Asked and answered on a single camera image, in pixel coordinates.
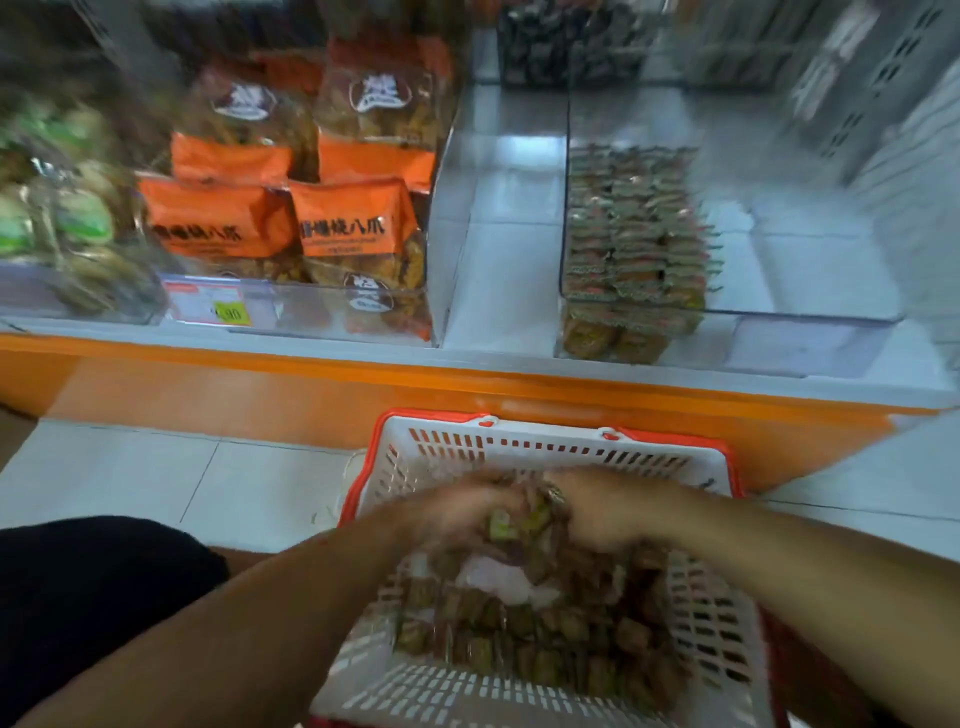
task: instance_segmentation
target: price tag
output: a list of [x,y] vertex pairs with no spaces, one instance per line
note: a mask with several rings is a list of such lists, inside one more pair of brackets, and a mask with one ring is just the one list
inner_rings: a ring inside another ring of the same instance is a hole
[[166,280],[163,287],[177,321],[215,326],[252,326],[251,311],[237,285],[205,280]]
[[247,307],[244,306],[242,301],[229,303],[214,301],[213,312],[225,324],[236,327],[248,327],[250,325],[250,314],[247,313]]

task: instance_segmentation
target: right forearm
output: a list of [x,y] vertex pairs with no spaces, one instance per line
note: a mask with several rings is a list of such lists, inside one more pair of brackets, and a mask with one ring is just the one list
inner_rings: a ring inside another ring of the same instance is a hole
[[656,534],[703,559],[916,725],[960,723],[960,565],[688,489]]

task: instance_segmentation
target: basket hole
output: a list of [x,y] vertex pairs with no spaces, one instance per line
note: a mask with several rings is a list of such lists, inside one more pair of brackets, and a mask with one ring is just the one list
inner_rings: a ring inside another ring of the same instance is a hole
[[749,677],[744,675],[742,672],[737,672],[735,669],[728,669],[727,677],[729,677],[731,680],[736,680],[738,683],[744,683],[745,685],[750,685],[751,683]]

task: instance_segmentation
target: tile grout line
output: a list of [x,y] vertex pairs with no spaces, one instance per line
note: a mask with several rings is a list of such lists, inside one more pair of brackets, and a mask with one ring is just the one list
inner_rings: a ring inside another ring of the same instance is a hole
[[214,446],[213,452],[210,453],[210,459],[206,461],[206,466],[204,467],[204,471],[201,473],[200,479],[197,480],[197,487],[194,488],[193,493],[190,494],[190,499],[187,501],[186,508],[183,509],[183,515],[180,516],[180,520],[178,521],[178,523],[183,523],[183,519],[186,518],[186,512],[190,510],[190,503],[192,503],[193,499],[197,496],[197,491],[200,490],[200,484],[204,482],[204,478],[206,477],[206,472],[210,469],[210,463],[213,462],[213,458],[216,456],[217,449],[219,448],[220,448],[220,442],[218,442]]
[[827,508],[832,511],[848,511],[850,513],[871,513],[878,516],[901,516],[907,519],[920,519],[921,521],[942,521],[948,523],[960,523],[960,518],[948,518],[946,516],[922,516],[916,513],[901,513],[900,511],[877,511],[872,508],[847,508],[842,505],[824,505],[822,503],[803,503],[798,500],[776,500],[773,498],[761,498],[760,503],[782,503],[783,505],[803,505],[810,508]]

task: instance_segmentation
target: shopping basket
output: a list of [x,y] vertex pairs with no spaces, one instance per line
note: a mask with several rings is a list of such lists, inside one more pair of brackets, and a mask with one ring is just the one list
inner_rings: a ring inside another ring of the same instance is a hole
[[[491,415],[392,410],[376,424],[364,468],[340,525],[377,503],[431,487],[481,466],[517,471],[578,465],[671,478],[743,497],[723,443],[683,435],[602,427],[508,422]],[[564,728],[662,725],[626,704],[482,677],[393,652],[400,581],[410,560],[379,592],[344,643],[314,716],[378,728]],[[691,678],[669,717],[683,728],[772,728],[766,643],[754,602],[705,564],[670,554],[668,627]]]

